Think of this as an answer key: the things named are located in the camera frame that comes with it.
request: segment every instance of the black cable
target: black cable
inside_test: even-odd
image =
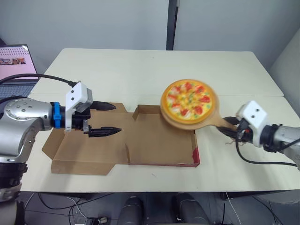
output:
[[[231,224],[224,224],[224,217],[225,217],[225,203],[223,205],[223,218],[222,218],[222,223],[220,225],[233,225],[232,223]]]
[[[236,137],[235,137],[235,148],[236,148],[236,151],[238,152],[238,155],[241,157],[241,159],[243,159],[244,161],[248,162],[248,163],[252,163],[252,164],[276,164],[276,165],[290,165],[290,166],[295,166],[297,167],[296,164],[294,163],[285,163],[285,162],[257,162],[257,161],[251,161],[251,160],[248,160],[246,158],[244,158],[240,152],[240,148],[239,148],[239,136],[240,136],[240,133],[238,132],[236,134]]]
[[[222,224],[224,224],[224,217],[225,217],[225,203],[223,205],[223,219],[222,219]]]
[[[49,209],[51,209],[51,210],[64,210],[64,209],[68,209],[68,208],[72,207],[72,206],[67,206],[67,207],[62,207],[62,208],[53,208],[53,207],[50,207],[50,206],[48,206],[48,205],[44,202],[44,200],[42,199],[42,196],[41,196],[40,193],[38,193],[37,195],[38,195],[39,199],[41,200],[42,204],[43,204],[45,207],[47,207],[47,208],[49,208]]]
[[[273,209],[272,209],[272,206],[271,206],[270,201],[269,201],[269,205],[270,205],[270,209],[271,209],[271,211],[272,211],[272,213],[273,213]],[[277,224],[277,221],[276,221],[276,218],[275,218],[275,216],[274,216],[274,213],[273,213],[273,219],[274,219],[275,224]]]
[[[300,138],[297,139],[297,140],[295,140],[295,141],[293,141],[293,142],[291,142],[291,143],[289,143],[289,144],[287,144],[287,145],[285,145],[285,146],[283,146],[283,147],[281,147],[278,151],[282,151],[284,149],[287,149],[288,147],[290,147],[290,146],[292,146],[292,145],[294,145],[294,144],[296,144],[298,142],[300,142]]]
[[[68,216],[67,216],[68,219],[69,219],[69,224],[70,224],[70,225],[72,225],[72,224],[71,224],[71,219],[70,219],[70,213],[71,213],[71,210],[73,209],[73,206],[70,208],[69,213],[68,213]]]
[[[77,201],[76,204],[77,204],[77,205],[83,205],[83,204],[90,203],[90,202],[92,202],[92,201],[94,201],[94,200],[97,200],[97,199],[100,199],[100,198],[104,198],[104,197],[109,196],[109,195],[112,195],[112,194],[114,194],[114,193],[109,193],[109,194],[103,195],[103,196],[101,196],[101,197],[98,197],[98,198],[95,198],[95,199],[92,199],[92,200],[88,200],[88,201],[83,202],[83,203],[80,203],[80,204],[77,204],[77,203],[79,202],[79,201]],[[39,199],[41,200],[42,204],[43,204],[44,206],[46,206],[47,208],[51,209],[51,210],[64,210],[64,209],[69,209],[69,208],[74,207],[74,205],[71,205],[71,206],[62,207],[62,208],[52,208],[52,207],[48,206],[48,205],[43,201],[43,199],[42,199],[41,196],[40,196],[40,193],[38,194],[38,197],[39,197]]]
[[[12,76],[8,76],[5,77],[3,79],[0,80],[0,84],[10,81],[12,79],[16,79],[16,78],[22,78],[22,77],[43,77],[43,78],[49,78],[49,79],[53,79],[53,80],[57,80],[57,81],[62,81],[64,83],[67,83],[69,86],[74,87],[77,83],[73,82],[73,81],[68,81],[66,79],[60,78],[60,77],[56,77],[56,76],[51,76],[51,75],[45,75],[45,74],[16,74],[16,75],[12,75]]]
[[[258,200],[257,198],[255,198],[254,196],[252,196],[255,200],[257,200],[258,202],[260,202],[261,204],[263,204],[271,213],[272,213],[272,215],[273,216],[275,216],[276,217],[276,219],[281,223],[281,225],[284,225],[282,222],[281,222],[281,220],[278,218],[278,216],[276,216],[276,214],[272,211],[272,210],[270,210],[270,208],[265,204],[265,203],[263,203],[262,201],[260,201],[260,200]]]
[[[45,74],[16,74],[16,75],[12,75],[12,76],[8,76],[5,77],[3,79],[0,80],[0,85],[4,82],[10,81],[12,79],[16,79],[16,78],[21,78],[21,77],[43,77],[43,78],[49,78],[49,79],[53,79],[53,80],[57,80],[57,81],[61,81],[64,83],[67,83],[69,86],[74,87],[77,82],[73,82],[73,81],[68,81],[66,79],[60,78],[60,77],[56,77],[56,76],[51,76],[51,75],[45,75]],[[17,98],[25,98],[23,96],[13,96],[13,97],[6,97],[0,100],[0,104],[3,102],[6,102],[8,100],[12,100],[12,99],[17,99]]]

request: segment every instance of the laptop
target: laptop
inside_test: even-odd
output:
[[[36,74],[27,45],[1,45],[0,46],[0,79],[16,74]],[[37,77],[23,77],[7,81],[0,85],[0,99],[23,96],[27,97]]]

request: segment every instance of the white table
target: white table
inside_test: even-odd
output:
[[[172,82],[194,78],[218,95],[283,96],[252,52],[63,49],[47,75],[81,80],[98,99],[161,95]],[[61,82],[41,79],[33,94],[65,94]]]
[[[32,94],[41,101],[65,103],[62,94]],[[127,110],[137,104],[158,104],[160,96],[122,98]],[[270,121],[299,126],[299,117],[284,97],[220,96],[221,115],[232,116],[249,100],[269,113]],[[107,176],[52,174],[51,159],[41,151],[50,131],[39,132],[22,179],[23,191],[43,192],[138,192],[138,191],[266,191],[300,189],[300,172],[285,165],[253,165],[238,156],[231,139],[215,127],[196,131],[201,164],[197,168],[115,165]],[[280,153],[268,153],[251,144],[241,146],[251,160],[291,162]]]
[[[194,52],[64,49],[45,74],[81,80],[94,100],[122,102],[132,112],[138,104],[158,105],[173,81],[194,78],[219,95],[222,116],[234,116],[242,104],[257,101],[273,123],[299,126],[299,117],[251,52]],[[66,84],[41,79],[31,98],[65,104]],[[38,133],[24,174],[23,191],[265,191],[300,189],[300,172],[284,165],[242,161],[230,138],[215,127],[196,131],[201,156],[197,168],[116,165],[107,176],[52,174],[51,159],[41,149],[50,131]],[[242,154],[257,161],[291,162],[246,144]]]

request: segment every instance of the laptop screen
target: laptop screen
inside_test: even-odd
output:
[[[16,74],[36,74],[27,45],[0,46],[0,79]]]

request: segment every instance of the gray wall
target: gray wall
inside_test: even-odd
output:
[[[300,29],[271,67],[270,75],[300,116]]]
[[[0,0],[0,38],[43,73],[63,48],[165,50],[168,0]]]
[[[300,27],[300,0],[181,0],[174,50],[252,51],[269,70]]]

